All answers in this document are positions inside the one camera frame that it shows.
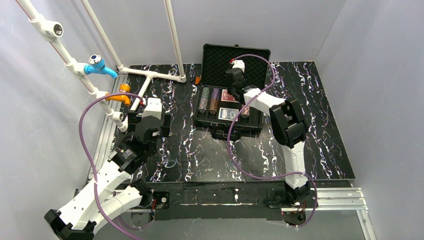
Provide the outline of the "red playing card deck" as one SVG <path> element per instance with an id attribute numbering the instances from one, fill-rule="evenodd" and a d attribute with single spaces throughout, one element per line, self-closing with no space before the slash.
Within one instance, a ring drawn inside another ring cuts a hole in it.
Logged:
<path id="1" fill-rule="evenodd" d="M 223 89 L 221 92 L 221 99 L 222 102 L 231 102 L 231 103 L 239 103 L 234 96 L 228 93 L 227 89 Z"/>

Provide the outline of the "orange poker chip stack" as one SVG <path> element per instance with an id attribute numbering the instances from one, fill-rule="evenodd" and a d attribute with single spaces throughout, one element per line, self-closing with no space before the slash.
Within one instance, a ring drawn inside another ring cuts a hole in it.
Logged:
<path id="1" fill-rule="evenodd" d="M 244 108 L 241 112 L 241 117 L 243 119 L 248 119 L 250 117 L 250 107 L 247 106 L 246 108 Z"/>

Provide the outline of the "blue playing card deck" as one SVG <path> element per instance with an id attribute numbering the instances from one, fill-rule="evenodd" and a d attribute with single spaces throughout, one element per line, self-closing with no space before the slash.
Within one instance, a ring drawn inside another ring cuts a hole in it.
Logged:
<path id="1" fill-rule="evenodd" d="M 238 109 L 221 107 L 218 111 L 218 119 L 223 121 L 233 121 L 234 119 L 237 119 L 238 112 Z"/>

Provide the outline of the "clear round acrylic disc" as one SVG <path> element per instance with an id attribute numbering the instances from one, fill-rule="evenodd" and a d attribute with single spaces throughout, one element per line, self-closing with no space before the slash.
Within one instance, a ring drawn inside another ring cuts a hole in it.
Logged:
<path id="1" fill-rule="evenodd" d="M 162 164 L 165 168 L 173 168 L 178 163 L 178 157 L 177 156 L 164 156 L 162 159 Z"/>

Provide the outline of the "green poker chip stack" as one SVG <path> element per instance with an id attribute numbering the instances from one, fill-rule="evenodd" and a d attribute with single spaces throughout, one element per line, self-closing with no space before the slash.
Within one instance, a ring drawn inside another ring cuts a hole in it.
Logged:
<path id="1" fill-rule="evenodd" d="M 202 113 L 202 114 L 207 111 L 207 106 L 208 106 L 208 101 L 209 101 L 209 95 L 210 95 L 210 88 L 204 87 L 202 89 L 202 93 L 201 93 L 201 96 L 200 96 L 199 107 L 198 107 L 198 111 L 200 113 Z"/>

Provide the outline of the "clear acrylic dealer button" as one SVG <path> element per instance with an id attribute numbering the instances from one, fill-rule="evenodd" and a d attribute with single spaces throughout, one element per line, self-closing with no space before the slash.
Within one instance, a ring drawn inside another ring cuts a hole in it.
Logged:
<path id="1" fill-rule="evenodd" d="M 231 173 L 236 173 L 240 171 L 240 165 L 237 163 L 236 160 L 234 159 L 230 159 L 227 163 L 226 163 L 226 169 L 231 172 Z"/>

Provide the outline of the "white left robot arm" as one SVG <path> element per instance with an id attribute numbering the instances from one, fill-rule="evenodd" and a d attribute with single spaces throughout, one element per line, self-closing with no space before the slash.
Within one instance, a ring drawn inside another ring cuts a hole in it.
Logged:
<path id="1" fill-rule="evenodd" d="M 44 219 L 60 240 L 92 240 L 108 222 L 152 196 L 153 189 L 136 180 L 122 192 L 113 191 L 157 153 L 158 140 L 169 136 L 171 114 L 136 117 L 132 132 L 122 137 L 107 161 L 72 200 L 50 209 Z"/>

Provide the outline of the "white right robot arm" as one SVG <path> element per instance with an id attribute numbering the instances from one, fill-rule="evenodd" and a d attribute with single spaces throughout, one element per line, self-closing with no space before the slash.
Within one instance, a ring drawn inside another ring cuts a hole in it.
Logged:
<path id="1" fill-rule="evenodd" d="M 305 142 L 308 124 L 297 100 L 272 96 L 248 85 L 239 67 L 228 69 L 228 92 L 240 103 L 266 114 L 270 118 L 274 139 L 282 146 L 285 161 L 285 200 L 299 202 L 309 194 L 310 184 L 305 176 Z"/>

